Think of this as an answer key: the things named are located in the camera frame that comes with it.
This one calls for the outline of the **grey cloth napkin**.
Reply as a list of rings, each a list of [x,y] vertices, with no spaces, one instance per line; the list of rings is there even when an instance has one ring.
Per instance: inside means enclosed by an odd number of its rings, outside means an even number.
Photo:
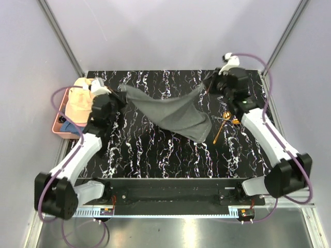
[[[196,143],[205,142],[212,123],[209,115],[198,111],[194,105],[204,88],[203,84],[186,95],[167,99],[154,99],[126,84],[119,86],[126,93],[126,98],[153,124]]]

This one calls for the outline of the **dark iridescent fork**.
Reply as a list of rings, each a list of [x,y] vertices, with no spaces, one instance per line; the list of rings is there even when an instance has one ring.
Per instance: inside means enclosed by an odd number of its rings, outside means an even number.
[[[214,120],[220,120],[220,121],[228,121],[229,119],[223,118],[223,117],[218,117],[218,116],[211,116],[212,119]]]

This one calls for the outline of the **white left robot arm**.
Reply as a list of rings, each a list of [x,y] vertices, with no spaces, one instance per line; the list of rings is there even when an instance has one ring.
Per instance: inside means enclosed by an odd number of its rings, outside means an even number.
[[[69,220],[82,205],[96,200],[105,205],[112,197],[110,184],[91,179],[76,185],[81,171],[94,155],[107,150],[117,113],[126,106],[126,93],[102,89],[94,92],[92,111],[75,147],[49,173],[34,182],[34,207],[39,217],[52,215]]]

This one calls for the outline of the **gold spoon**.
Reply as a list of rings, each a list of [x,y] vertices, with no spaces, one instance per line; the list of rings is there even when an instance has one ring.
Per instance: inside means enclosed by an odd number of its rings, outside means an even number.
[[[219,138],[219,135],[220,135],[220,133],[221,133],[221,131],[222,131],[222,128],[223,128],[224,124],[225,124],[228,120],[230,120],[230,118],[231,118],[231,113],[230,113],[229,111],[226,111],[226,112],[224,112],[224,113],[222,114],[222,118],[221,118],[222,123],[221,123],[221,126],[220,126],[219,130],[218,130],[217,135],[215,136],[215,138],[214,138],[214,140],[213,140],[213,144],[214,144],[214,145],[217,143],[217,140],[218,140],[218,138]]]

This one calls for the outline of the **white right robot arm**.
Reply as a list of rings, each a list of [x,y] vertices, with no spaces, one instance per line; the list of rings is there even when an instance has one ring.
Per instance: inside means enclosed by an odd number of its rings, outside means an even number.
[[[246,205],[256,195],[288,197],[304,188],[311,192],[311,156],[300,154],[284,139],[265,114],[263,106],[250,95],[248,79],[248,72],[236,67],[228,71],[216,68],[203,80],[207,93],[223,96],[230,113],[254,136],[272,166],[266,176],[250,178],[238,185],[236,201]]]

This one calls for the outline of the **iridescent orange spoon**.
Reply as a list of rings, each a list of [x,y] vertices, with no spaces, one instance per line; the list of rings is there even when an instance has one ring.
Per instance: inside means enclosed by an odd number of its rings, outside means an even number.
[[[237,118],[229,120],[229,122],[233,125],[240,125],[241,124],[241,122]]]

